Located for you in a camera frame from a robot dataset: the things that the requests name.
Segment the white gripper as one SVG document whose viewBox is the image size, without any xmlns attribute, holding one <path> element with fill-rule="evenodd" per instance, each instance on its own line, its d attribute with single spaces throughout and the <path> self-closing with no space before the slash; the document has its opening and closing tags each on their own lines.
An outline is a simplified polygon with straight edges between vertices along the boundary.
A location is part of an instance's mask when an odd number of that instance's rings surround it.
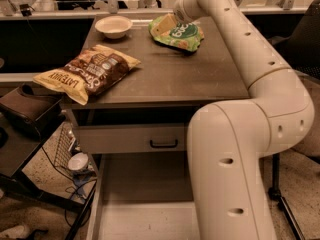
<svg viewBox="0 0 320 240">
<path fill-rule="evenodd" d="M 177 20 L 181 23 L 189 23 L 200 17 L 200 7 L 197 0 L 177 0 L 173 12 L 175 16 L 168 13 L 157 17 L 151 22 L 150 33 L 153 37 L 175 28 Z"/>
</svg>

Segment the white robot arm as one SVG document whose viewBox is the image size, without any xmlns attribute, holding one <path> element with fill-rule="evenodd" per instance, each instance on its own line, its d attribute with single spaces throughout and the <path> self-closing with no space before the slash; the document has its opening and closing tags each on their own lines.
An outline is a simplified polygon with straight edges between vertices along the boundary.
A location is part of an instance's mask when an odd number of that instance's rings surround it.
<svg viewBox="0 0 320 240">
<path fill-rule="evenodd" d="M 312 99 L 235 0 L 177 0 L 173 12 L 183 23 L 213 19 L 249 93 L 243 100 L 208 104 L 189 123 L 187 156 L 200 240 L 276 240 L 259 161 L 307 135 Z"/>
</svg>

